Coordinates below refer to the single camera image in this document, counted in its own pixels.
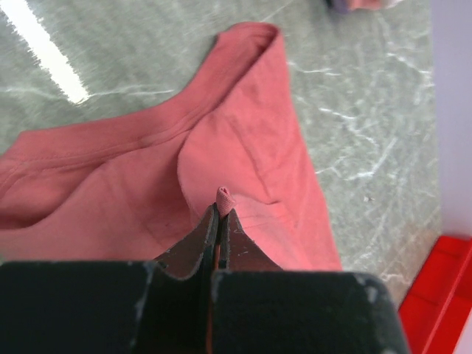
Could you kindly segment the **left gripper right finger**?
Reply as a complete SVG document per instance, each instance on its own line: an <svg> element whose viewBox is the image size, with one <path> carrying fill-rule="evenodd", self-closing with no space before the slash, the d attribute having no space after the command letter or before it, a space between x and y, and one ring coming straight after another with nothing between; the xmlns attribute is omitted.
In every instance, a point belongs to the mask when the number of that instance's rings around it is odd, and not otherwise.
<svg viewBox="0 0 472 354"><path fill-rule="evenodd" d="M384 283L368 273L283 271L236 212L221 228L212 276L213 353L407 353Z"/></svg>

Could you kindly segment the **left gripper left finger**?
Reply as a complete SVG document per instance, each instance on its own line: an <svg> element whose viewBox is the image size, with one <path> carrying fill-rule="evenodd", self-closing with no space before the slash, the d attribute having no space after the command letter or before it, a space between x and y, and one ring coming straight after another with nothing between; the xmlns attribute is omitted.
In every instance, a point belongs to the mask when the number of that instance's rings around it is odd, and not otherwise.
<svg viewBox="0 0 472 354"><path fill-rule="evenodd" d="M219 213L154 260L1 266L3 353L203 353Z"/></svg>

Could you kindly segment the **pink red t shirt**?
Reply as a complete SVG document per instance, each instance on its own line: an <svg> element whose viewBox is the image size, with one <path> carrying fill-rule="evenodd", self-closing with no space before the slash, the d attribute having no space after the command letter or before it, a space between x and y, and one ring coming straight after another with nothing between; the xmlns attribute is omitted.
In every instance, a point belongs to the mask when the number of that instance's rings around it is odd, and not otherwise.
<svg viewBox="0 0 472 354"><path fill-rule="evenodd" d="M225 202L281 268L341 269L270 24L220 33L158 106L21 133L1 156L1 257L151 260Z"/></svg>

